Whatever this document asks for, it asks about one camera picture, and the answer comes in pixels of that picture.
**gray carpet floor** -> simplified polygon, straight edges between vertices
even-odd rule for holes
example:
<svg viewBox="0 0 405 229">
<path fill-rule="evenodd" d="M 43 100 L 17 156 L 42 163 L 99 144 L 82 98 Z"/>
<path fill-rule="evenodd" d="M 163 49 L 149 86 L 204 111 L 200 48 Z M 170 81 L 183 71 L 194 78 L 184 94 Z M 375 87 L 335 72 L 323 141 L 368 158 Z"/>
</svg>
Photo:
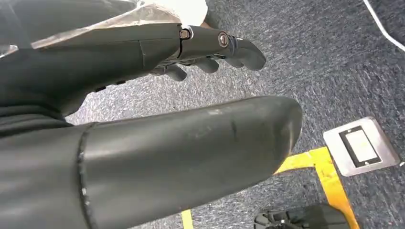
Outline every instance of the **gray carpet floor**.
<svg viewBox="0 0 405 229">
<path fill-rule="evenodd" d="M 68 121 L 81 124 L 184 110 L 257 95 L 297 99 L 304 127 L 295 152 L 324 146 L 326 130 L 374 116 L 405 158 L 405 52 L 380 33 L 362 0 L 207 0 L 209 18 L 250 39 L 267 58 L 259 72 L 222 64 L 187 68 L 181 83 L 144 77 L 90 94 Z M 405 43 L 405 0 L 372 0 Z M 361 228 L 405 228 L 405 166 L 341 177 Z M 251 229 L 261 209 L 325 203 L 313 169 L 288 171 L 192 210 L 196 229 Z M 179 214 L 136 227 L 182 228 Z"/>
</svg>

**yellow tape line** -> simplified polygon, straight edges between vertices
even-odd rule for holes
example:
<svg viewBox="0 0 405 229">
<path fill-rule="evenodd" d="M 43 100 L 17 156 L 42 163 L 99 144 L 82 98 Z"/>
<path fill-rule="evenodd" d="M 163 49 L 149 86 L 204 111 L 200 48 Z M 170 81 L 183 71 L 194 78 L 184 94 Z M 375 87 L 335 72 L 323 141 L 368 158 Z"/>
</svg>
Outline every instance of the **yellow tape line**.
<svg viewBox="0 0 405 229">
<path fill-rule="evenodd" d="M 350 207 L 349 200 L 346 197 L 346 193 L 326 147 L 287 157 L 274 174 L 307 167 L 315 167 L 329 204 L 343 212 L 351 229 L 359 229 L 360 227 L 357 224 L 356 217 Z M 183 220 L 184 229 L 193 229 L 190 210 L 182 211 L 181 218 Z"/>
<path fill-rule="evenodd" d="M 284 163 L 274 174 L 281 173 L 287 170 L 297 168 L 308 168 L 308 167 L 314 167 L 312 156 L 308 152 L 302 154 L 295 154 L 287 157 Z"/>
<path fill-rule="evenodd" d="M 328 203 L 343 212 L 351 229 L 359 229 L 360 227 L 350 207 L 350 202 L 347 199 L 346 192 L 343 189 L 328 149 L 326 147 L 314 149 L 309 154 L 314 160 L 315 169 Z"/>
<path fill-rule="evenodd" d="M 185 210 L 181 212 L 181 218 L 183 220 L 184 229 L 194 229 L 192 226 L 191 210 Z"/>
</svg>

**white cable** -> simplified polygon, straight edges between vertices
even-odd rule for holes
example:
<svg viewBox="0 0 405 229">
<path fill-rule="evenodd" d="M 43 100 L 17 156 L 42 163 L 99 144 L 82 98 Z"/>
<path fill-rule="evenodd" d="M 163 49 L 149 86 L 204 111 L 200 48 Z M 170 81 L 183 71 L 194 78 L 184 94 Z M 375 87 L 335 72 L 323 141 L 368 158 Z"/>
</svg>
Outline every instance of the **white cable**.
<svg viewBox="0 0 405 229">
<path fill-rule="evenodd" d="M 392 36 L 390 36 L 387 31 L 384 29 L 383 24 L 381 24 L 380 19 L 378 19 L 377 14 L 375 13 L 374 9 L 372 8 L 371 4 L 369 3 L 368 0 L 363 0 L 364 3 L 367 6 L 368 11 L 370 12 L 371 16 L 374 18 L 375 23 L 377 23 L 378 28 L 380 31 L 383 33 L 384 37 L 386 37 L 391 43 L 396 45 L 398 48 L 400 48 L 402 51 L 405 52 L 405 46 L 401 43 L 399 43 L 397 40 L 395 40 Z"/>
</svg>

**robotic hand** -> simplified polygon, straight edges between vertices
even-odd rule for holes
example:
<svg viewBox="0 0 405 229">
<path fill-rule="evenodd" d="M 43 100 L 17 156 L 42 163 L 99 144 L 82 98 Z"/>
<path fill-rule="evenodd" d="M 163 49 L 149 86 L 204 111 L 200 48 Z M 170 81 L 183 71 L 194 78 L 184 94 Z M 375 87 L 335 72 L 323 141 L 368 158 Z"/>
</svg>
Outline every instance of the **robotic hand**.
<svg viewBox="0 0 405 229">
<path fill-rule="evenodd" d="M 0 29 L 15 46 L 0 53 L 0 228 L 127 229 L 268 178 L 298 139 L 300 106 L 275 96 L 73 126 L 64 116 L 110 84 L 180 81 L 176 64 L 212 73 L 220 59 L 259 70 L 265 58 L 249 41 L 178 23 L 29 42 L 5 2 Z"/>
<path fill-rule="evenodd" d="M 213 73 L 219 59 L 252 70 L 260 70 L 266 62 L 247 40 L 177 23 L 91 30 L 36 50 L 25 48 L 4 59 L 0 59 L 3 93 L 18 94 L 21 103 L 27 98 L 31 103 L 46 103 L 63 115 L 75 112 L 89 92 L 110 84 L 149 73 L 184 80 L 187 73 L 177 63 Z M 24 87 L 30 90 L 22 95 Z"/>
</svg>

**black prosthetic arm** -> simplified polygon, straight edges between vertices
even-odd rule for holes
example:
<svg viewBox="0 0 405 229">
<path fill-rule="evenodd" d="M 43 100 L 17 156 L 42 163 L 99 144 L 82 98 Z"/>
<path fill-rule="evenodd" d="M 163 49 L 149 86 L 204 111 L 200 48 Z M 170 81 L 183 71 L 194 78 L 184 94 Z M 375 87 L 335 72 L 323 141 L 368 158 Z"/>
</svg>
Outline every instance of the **black prosthetic arm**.
<svg viewBox="0 0 405 229">
<path fill-rule="evenodd" d="M 73 126 L 64 116 L 110 84 L 216 60 L 252 70 L 262 53 L 220 30 L 150 24 L 89 31 L 0 58 L 0 228 L 127 229 L 271 176 L 301 109 L 258 97 L 172 114 Z"/>
</svg>

